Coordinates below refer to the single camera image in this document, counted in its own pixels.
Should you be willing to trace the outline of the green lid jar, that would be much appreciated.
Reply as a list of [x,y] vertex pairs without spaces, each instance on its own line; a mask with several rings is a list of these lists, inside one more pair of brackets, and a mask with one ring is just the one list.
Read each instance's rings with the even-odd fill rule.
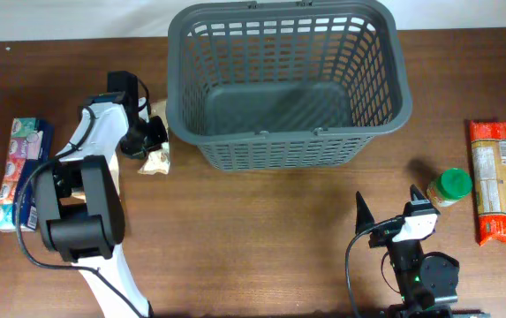
[[461,169],[444,171],[427,187],[427,198],[436,207],[444,208],[455,204],[472,191],[470,175]]

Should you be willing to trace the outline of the orange spaghetti pasta package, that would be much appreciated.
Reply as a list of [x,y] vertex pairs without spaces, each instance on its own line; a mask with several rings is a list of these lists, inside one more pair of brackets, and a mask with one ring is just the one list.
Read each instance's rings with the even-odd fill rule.
[[506,244],[506,121],[469,123],[479,244]]

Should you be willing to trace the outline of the Kleenex tissue multipack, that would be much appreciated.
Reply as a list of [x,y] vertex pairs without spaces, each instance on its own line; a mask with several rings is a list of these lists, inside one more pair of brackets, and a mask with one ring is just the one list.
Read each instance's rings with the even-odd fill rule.
[[14,215],[18,196],[34,169],[49,159],[54,128],[36,117],[16,117],[0,187],[0,231],[15,231]]

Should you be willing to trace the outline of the brown mushroom snack bag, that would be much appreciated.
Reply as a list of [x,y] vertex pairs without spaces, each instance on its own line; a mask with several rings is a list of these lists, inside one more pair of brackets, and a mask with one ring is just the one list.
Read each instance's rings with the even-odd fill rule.
[[[60,159],[53,169],[53,181],[58,199],[74,198],[81,201],[86,199],[83,177],[79,164],[84,159],[83,155],[68,155]],[[107,161],[113,185],[120,193],[119,186],[119,163],[117,155],[113,154]]]

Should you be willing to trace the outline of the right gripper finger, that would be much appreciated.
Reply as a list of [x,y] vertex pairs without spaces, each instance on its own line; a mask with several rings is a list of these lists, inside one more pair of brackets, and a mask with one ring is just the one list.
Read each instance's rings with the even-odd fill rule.
[[427,197],[416,187],[410,186],[411,202],[426,202]]
[[372,228],[375,225],[375,220],[360,192],[356,192],[356,205],[355,233],[360,234]]

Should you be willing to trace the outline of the beige paper bag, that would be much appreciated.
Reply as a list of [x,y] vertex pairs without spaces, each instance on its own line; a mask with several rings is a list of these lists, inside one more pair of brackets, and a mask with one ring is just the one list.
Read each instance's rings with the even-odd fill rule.
[[[166,106],[166,99],[159,100],[158,102],[153,102],[150,104],[150,113],[147,113],[147,110],[142,110],[139,115],[146,122],[154,117],[159,117],[162,120],[165,130],[168,130],[169,125],[166,118]],[[145,163],[138,170],[138,173],[142,175],[154,175],[156,173],[167,175],[169,171],[170,144],[166,140],[157,150],[149,152]]]

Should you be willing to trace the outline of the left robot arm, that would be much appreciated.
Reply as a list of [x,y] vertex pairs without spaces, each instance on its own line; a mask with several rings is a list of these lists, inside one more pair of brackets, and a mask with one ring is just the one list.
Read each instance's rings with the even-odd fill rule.
[[109,72],[105,93],[79,107],[79,125],[68,144],[28,179],[42,242],[63,260],[34,265],[79,272],[107,317],[153,314],[125,259],[125,212],[111,172],[117,151],[145,159],[168,141],[162,119],[150,111],[141,79],[127,71]]

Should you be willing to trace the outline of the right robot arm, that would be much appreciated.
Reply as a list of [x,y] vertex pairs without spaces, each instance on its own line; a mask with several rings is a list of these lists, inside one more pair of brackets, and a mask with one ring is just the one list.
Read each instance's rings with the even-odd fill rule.
[[362,194],[356,193],[355,238],[367,235],[371,248],[387,249],[402,299],[387,309],[387,317],[451,317],[459,262],[441,252],[423,252],[421,242],[434,234],[440,212],[415,185],[410,194],[402,214],[377,223]]

